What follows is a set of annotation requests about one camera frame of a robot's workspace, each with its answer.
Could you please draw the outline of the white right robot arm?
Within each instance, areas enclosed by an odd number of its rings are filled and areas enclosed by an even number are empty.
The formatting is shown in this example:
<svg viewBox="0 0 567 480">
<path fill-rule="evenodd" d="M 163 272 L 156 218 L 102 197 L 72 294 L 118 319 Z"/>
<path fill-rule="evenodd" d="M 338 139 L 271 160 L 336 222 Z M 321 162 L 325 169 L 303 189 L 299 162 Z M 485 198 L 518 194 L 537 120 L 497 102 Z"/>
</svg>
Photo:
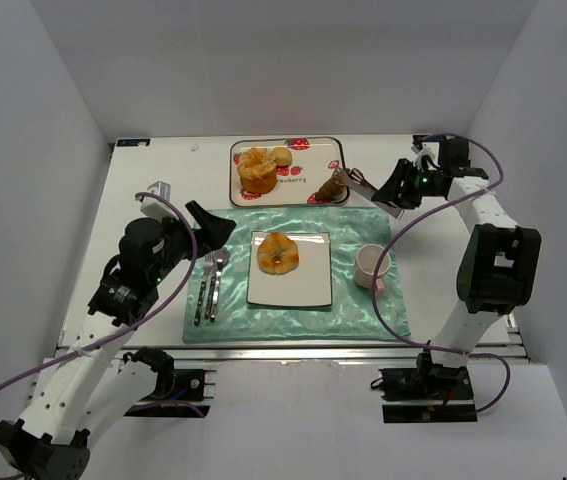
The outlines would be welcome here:
<svg viewBox="0 0 567 480">
<path fill-rule="evenodd" d="M 501 317 L 528 303 L 541 248 L 541 235 L 520 226 L 499 204 L 494 191 L 504 179 L 496 169 L 491 179 L 474 167 L 475 141 L 455 135 L 416 135 L 417 157 L 400 159 L 375 203 L 414 210 L 426 197 L 445 199 L 469 233 L 456 276 L 458 301 L 440 332 L 425 345 L 440 368 L 460 369 L 485 332 Z"/>
</svg>

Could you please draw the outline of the steel serving tongs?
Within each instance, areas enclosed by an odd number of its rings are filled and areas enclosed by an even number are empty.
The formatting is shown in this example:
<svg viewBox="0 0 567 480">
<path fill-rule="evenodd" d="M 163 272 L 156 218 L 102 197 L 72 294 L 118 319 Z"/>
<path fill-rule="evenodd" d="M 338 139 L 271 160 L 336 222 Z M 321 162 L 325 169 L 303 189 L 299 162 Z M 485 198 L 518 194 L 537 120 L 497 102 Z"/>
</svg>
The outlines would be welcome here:
<svg viewBox="0 0 567 480">
<path fill-rule="evenodd" d="M 334 170 L 332 177 L 376 207 L 387 212 L 391 217 L 399 220 L 403 216 L 404 210 L 393 203 L 372 199 L 378 189 L 365 179 L 360 170 L 339 167 Z"/>
</svg>

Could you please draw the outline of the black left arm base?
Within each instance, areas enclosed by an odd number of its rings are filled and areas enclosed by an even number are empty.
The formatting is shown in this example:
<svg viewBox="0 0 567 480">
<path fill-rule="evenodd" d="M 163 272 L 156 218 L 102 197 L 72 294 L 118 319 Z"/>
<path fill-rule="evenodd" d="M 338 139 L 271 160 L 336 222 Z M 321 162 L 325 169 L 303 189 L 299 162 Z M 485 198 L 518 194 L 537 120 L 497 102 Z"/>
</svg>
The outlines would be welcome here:
<svg viewBox="0 0 567 480">
<path fill-rule="evenodd" d="M 155 377 L 152 392 L 134 404 L 126 417 L 206 418 L 215 397 L 217 371 L 195 368 L 177 362 L 165 351 L 143 348 L 126 352 L 118 372 L 131 362 L 149 365 Z"/>
</svg>

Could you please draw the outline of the glazed ring bread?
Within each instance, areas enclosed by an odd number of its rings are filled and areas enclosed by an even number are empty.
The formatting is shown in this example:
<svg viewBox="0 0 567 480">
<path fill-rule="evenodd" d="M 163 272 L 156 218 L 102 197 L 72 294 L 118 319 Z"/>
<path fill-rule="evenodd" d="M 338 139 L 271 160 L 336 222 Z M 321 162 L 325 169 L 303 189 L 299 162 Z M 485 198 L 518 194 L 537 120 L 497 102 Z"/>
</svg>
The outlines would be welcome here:
<svg viewBox="0 0 567 480">
<path fill-rule="evenodd" d="M 300 261 L 297 244 L 281 232 L 268 234 L 257 249 L 261 271 L 270 275 L 285 275 L 295 270 Z"/>
</svg>

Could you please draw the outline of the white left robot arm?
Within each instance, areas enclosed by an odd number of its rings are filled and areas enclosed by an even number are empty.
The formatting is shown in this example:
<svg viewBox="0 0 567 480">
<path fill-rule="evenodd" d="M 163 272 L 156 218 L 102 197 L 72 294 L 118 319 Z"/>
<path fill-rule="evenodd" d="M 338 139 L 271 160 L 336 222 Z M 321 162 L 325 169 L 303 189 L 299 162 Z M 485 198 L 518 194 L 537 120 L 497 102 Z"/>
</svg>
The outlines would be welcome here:
<svg viewBox="0 0 567 480">
<path fill-rule="evenodd" d="M 67 357 L 17 420 L 0 422 L 0 452 L 31 479 L 80 478 L 106 430 L 139 401 L 169 393 L 174 360 L 155 348 L 141 348 L 112 380 L 101 380 L 148 318 L 159 284 L 181 261 L 194 263 L 221 249 L 236 227 L 190 201 L 186 208 L 198 224 L 191 228 L 168 201 L 155 194 L 138 198 L 148 204 L 125 227 Z"/>
</svg>

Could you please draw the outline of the brown chocolate croissant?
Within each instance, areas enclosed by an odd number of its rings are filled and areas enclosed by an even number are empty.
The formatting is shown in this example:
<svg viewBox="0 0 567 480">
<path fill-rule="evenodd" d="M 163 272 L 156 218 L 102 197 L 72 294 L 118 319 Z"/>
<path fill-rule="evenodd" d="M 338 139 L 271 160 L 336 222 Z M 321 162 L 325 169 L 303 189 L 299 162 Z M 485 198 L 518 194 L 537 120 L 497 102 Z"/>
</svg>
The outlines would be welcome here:
<svg viewBox="0 0 567 480">
<path fill-rule="evenodd" d="M 344 195 L 346 187 L 342 170 L 335 169 L 330 178 L 318 189 L 315 199 L 319 202 L 335 202 Z"/>
</svg>

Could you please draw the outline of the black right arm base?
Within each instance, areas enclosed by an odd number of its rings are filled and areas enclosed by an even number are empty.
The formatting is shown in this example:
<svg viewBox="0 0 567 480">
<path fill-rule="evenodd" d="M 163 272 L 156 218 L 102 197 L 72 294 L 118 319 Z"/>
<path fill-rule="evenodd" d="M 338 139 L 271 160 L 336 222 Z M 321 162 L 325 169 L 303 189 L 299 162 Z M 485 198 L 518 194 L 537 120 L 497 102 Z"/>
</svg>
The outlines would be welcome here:
<svg viewBox="0 0 567 480">
<path fill-rule="evenodd" d="M 452 376 L 422 373 L 414 368 L 387 368 L 370 382 L 381 394 L 385 424 L 476 422 L 476 404 L 468 370 Z"/>
</svg>

